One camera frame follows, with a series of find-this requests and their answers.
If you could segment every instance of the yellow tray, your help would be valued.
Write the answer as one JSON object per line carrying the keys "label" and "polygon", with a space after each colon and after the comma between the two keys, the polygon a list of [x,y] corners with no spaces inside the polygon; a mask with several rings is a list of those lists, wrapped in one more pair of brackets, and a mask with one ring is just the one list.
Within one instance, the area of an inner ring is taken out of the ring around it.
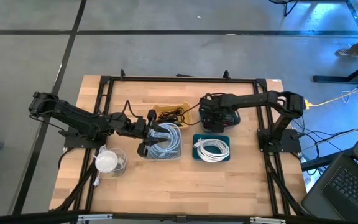
{"label": "yellow tray", "polygon": [[[159,105],[154,105],[153,106],[153,110],[155,110],[155,113],[157,114],[157,119],[158,116],[160,116],[161,112],[167,112],[167,111],[174,111],[177,108],[183,108],[185,111],[190,109],[190,105],[187,102],[184,102],[182,105],[172,105],[172,106],[159,106]],[[185,117],[185,122],[188,124],[192,123],[192,118],[191,118],[191,111],[188,111],[187,113],[184,114]],[[180,123],[182,126],[179,127],[179,129],[186,129],[189,126],[185,123]]]}

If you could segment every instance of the laptop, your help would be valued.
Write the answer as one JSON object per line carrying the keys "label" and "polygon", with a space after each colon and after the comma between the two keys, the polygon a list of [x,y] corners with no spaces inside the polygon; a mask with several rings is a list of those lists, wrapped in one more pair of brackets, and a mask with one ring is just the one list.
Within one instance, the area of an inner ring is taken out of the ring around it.
{"label": "laptop", "polygon": [[340,153],[302,200],[312,215],[358,222],[358,142],[352,153]]}

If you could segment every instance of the coiled cable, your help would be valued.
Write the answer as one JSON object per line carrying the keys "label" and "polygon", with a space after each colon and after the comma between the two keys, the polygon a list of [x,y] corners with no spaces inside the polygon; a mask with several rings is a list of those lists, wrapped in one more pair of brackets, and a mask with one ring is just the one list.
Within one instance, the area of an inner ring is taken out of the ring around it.
{"label": "coiled cable", "polygon": [[[204,147],[213,146],[218,148],[221,153],[212,153],[205,150]],[[222,140],[219,139],[199,139],[193,147],[197,148],[198,156],[205,162],[219,162],[230,155],[229,146]]]}
{"label": "coiled cable", "polygon": [[169,133],[160,133],[154,130],[150,130],[150,136],[156,138],[167,138],[169,144],[167,147],[159,146],[159,144],[154,144],[152,146],[147,146],[149,154],[153,159],[170,159],[175,154],[179,154],[181,147],[181,132],[177,125],[173,123],[163,123],[160,124],[162,128],[165,128]]}

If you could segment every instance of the white plastic cup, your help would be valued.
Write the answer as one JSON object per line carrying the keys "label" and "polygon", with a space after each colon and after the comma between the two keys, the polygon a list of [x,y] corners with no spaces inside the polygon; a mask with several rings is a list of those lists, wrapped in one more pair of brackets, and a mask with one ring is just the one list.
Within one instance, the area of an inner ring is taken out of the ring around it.
{"label": "white plastic cup", "polygon": [[127,157],[119,148],[105,150],[96,157],[95,165],[104,174],[111,173],[113,177],[122,175],[126,169]]}

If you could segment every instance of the person's foot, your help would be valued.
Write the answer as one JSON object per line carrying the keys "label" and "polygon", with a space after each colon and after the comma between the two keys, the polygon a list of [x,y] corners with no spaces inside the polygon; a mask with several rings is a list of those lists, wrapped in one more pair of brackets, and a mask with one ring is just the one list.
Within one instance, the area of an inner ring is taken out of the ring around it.
{"label": "person's foot", "polygon": [[343,49],[339,49],[335,52],[336,55],[340,55],[340,56],[351,56],[351,57],[357,57],[357,56],[353,56],[349,53],[349,49],[347,48],[343,48]]}

